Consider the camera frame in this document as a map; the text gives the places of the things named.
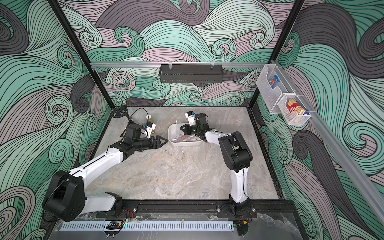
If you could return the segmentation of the blue clear protractor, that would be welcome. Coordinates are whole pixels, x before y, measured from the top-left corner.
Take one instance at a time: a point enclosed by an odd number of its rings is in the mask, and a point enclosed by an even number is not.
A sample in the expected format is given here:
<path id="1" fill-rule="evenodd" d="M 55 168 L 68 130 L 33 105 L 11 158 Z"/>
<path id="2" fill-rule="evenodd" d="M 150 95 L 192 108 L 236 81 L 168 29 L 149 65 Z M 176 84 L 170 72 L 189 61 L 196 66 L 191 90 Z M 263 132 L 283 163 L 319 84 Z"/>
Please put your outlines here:
<path id="1" fill-rule="evenodd" d="M 180 129 L 185 123 L 176 121 L 174 124 L 171 125 L 171 131 L 176 133 L 182 133 L 183 131 Z"/>

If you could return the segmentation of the white storage box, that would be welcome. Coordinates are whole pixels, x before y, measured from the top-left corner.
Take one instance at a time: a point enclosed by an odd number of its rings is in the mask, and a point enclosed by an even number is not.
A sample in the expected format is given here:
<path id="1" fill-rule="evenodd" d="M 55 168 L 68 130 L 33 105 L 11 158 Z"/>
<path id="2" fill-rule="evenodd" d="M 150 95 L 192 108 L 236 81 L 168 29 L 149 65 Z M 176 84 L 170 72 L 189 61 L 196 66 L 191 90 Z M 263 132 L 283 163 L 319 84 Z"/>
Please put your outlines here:
<path id="1" fill-rule="evenodd" d="M 184 135 L 180 130 L 185 123 L 175 123 L 168 128 L 168 140 L 174 147 L 191 147 L 200 145 L 203 141 L 195 135 Z"/>

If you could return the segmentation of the wide red ruler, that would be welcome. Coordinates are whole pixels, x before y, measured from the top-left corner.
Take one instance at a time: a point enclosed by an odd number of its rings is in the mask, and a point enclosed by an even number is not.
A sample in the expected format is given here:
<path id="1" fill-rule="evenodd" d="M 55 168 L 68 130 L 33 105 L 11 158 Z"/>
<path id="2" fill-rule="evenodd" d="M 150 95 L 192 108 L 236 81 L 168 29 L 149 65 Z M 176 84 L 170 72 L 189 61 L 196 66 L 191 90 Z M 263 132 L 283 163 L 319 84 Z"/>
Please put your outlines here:
<path id="1" fill-rule="evenodd" d="M 172 140 L 174 143 L 185 143 L 185 142 L 199 142 L 200 139 L 195 135 L 179 135 Z"/>

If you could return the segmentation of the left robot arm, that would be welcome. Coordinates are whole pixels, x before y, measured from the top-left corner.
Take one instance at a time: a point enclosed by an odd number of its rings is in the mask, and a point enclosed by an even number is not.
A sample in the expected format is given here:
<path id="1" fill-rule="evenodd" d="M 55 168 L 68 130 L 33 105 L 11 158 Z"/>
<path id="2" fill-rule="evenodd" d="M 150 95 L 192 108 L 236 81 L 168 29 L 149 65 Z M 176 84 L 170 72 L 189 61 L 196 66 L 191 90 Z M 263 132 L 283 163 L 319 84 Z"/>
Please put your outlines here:
<path id="1" fill-rule="evenodd" d="M 87 196 L 87 187 L 104 172 L 122 163 L 135 152 L 159 149 L 167 142 L 167 139 L 160 136 L 120 140 L 89 162 L 68 172 L 56 172 L 44 197 L 43 210 L 65 222 L 73 221 L 83 214 L 96 212 L 120 216 L 124 210 L 121 196 L 112 192 Z"/>

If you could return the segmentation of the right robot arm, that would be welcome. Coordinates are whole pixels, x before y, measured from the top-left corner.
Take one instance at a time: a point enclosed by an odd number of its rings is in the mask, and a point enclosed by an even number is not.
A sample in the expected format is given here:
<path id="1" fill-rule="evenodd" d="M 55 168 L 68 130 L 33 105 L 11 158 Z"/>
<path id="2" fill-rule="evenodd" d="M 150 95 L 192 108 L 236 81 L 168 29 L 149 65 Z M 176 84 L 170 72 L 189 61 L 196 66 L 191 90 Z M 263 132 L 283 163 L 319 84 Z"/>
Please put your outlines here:
<path id="1" fill-rule="evenodd" d="M 252 204 L 247 192 L 247 178 L 253 155 L 242 134 L 238 131 L 224 133 L 208 125 L 185 124 L 180 130 L 184 135 L 195 135 L 220 147 L 224 162 L 231 171 L 230 212 L 234 216 L 248 212 Z"/>

